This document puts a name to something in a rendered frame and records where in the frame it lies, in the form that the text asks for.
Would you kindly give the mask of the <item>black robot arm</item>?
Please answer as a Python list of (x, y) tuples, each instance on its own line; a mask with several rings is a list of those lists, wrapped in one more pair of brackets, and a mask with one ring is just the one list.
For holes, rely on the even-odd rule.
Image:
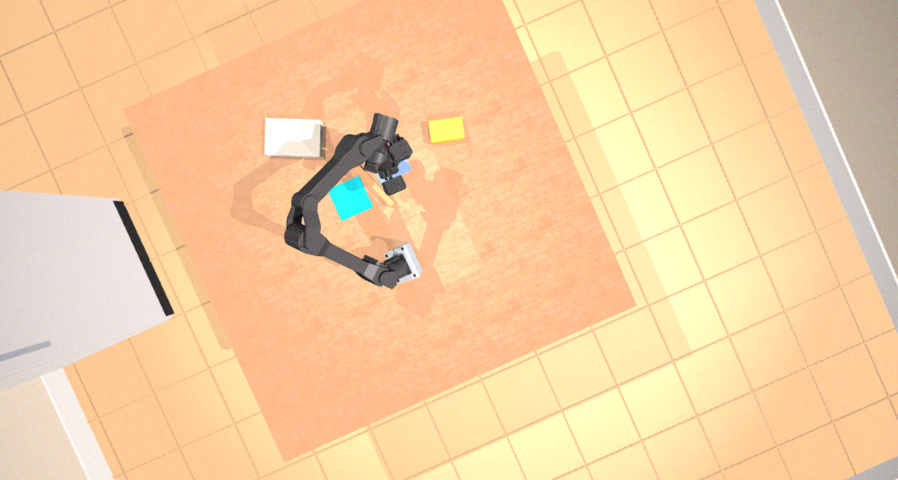
[[(386, 286), (393, 290), (397, 280), (411, 274), (405, 256), (395, 255), (381, 263), (371, 256), (360, 259), (353, 254), (335, 246), (321, 234), (321, 220), (317, 212), (318, 203), (331, 192), (336, 183), (351, 168), (365, 163), (364, 170), (378, 173), (384, 168), (393, 155), (393, 166), (409, 158), (413, 151), (409, 142), (395, 134), (399, 120), (381, 113), (374, 113), (373, 124), (369, 132), (347, 134), (336, 145), (336, 150), (326, 165), (310, 181), (291, 198), (291, 209), (286, 219), (284, 243), (297, 251), (309, 255), (325, 256), (342, 266), (357, 272), (362, 280), (376, 286)], [(388, 146), (388, 144), (390, 146)], [(387, 145), (388, 151), (384, 148)], [(302, 225), (302, 218), (305, 224)]]

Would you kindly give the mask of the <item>yellow flat block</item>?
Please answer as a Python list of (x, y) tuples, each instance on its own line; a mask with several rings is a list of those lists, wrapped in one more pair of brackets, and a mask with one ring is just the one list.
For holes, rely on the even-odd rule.
[(462, 117), (427, 122), (429, 122), (431, 144), (464, 140)]

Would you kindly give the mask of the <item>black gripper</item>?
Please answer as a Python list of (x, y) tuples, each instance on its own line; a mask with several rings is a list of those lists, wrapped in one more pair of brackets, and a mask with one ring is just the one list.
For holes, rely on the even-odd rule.
[[(389, 153), (389, 150), (387, 149), (387, 147), (385, 146), (384, 148)], [(406, 184), (405, 184), (403, 177), (401, 177), (401, 175), (393, 178), (393, 175), (395, 173), (399, 172), (399, 168), (398, 168), (398, 166), (396, 166), (396, 167), (393, 166), (393, 155), (391, 155), (389, 153), (389, 156), (390, 156), (390, 161), (389, 161), (388, 165), (386, 165), (384, 168), (379, 168), (378, 174), (379, 174), (380, 178), (385, 179), (385, 182), (383, 182), (383, 189), (384, 189), (385, 194), (388, 194), (388, 196), (391, 196), (391, 194), (398, 193), (401, 190), (406, 189)]]

